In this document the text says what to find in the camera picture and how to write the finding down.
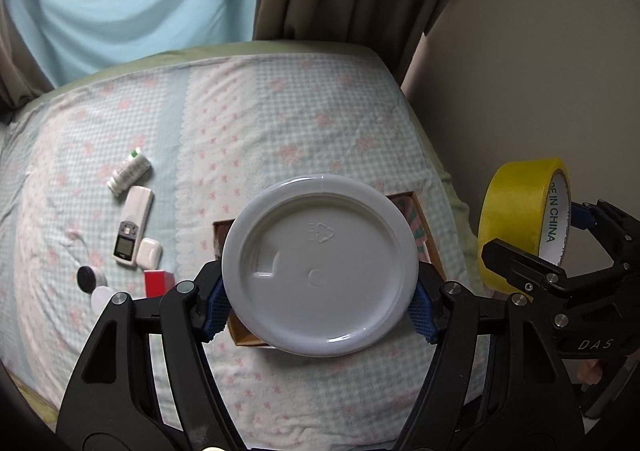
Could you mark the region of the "person right hand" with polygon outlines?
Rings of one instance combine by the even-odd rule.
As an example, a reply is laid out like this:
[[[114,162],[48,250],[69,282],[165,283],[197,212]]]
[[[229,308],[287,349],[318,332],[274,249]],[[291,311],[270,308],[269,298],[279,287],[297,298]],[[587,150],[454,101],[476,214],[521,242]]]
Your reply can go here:
[[[577,379],[582,384],[596,385],[602,379],[602,369],[598,359],[580,361],[577,369]]]

